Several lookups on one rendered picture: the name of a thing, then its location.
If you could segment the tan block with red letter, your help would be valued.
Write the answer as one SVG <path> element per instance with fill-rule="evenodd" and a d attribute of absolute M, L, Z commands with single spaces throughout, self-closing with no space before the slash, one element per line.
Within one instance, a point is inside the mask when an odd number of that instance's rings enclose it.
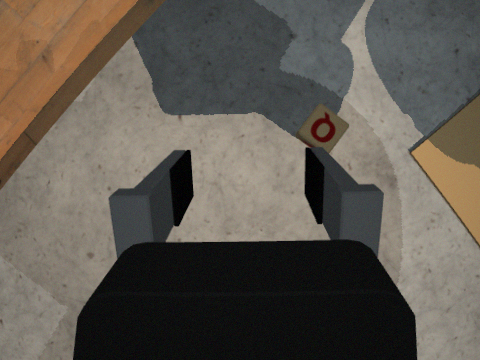
<path fill-rule="evenodd" d="M 295 136 L 310 148 L 323 147 L 330 153 L 348 128 L 346 121 L 321 103 Z"/>

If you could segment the tan flat mat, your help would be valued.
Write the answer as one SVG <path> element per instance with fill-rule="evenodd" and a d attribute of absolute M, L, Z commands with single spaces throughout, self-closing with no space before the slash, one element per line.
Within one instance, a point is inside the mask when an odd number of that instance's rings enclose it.
<path fill-rule="evenodd" d="M 480 93 L 409 154 L 480 248 Z"/>

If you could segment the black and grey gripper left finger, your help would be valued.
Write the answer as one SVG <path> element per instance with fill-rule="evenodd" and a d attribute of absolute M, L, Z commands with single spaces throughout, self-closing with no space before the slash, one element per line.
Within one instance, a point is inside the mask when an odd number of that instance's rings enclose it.
<path fill-rule="evenodd" d="M 192 199 L 191 150 L 174 150 L 135 188 L 108 199 L 117 259 L 134 244 L 166 242 Z"/>

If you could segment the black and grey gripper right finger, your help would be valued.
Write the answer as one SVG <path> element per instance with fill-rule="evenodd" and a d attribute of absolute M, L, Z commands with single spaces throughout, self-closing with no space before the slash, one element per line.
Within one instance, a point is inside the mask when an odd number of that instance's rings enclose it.
<path fill-rule="evenodd" d="M 330 240 L 362 242 L 378 258 L 384 193 L 375 184 L 358 184 L 323 147 L 306 147 L 305 196 Z"/>

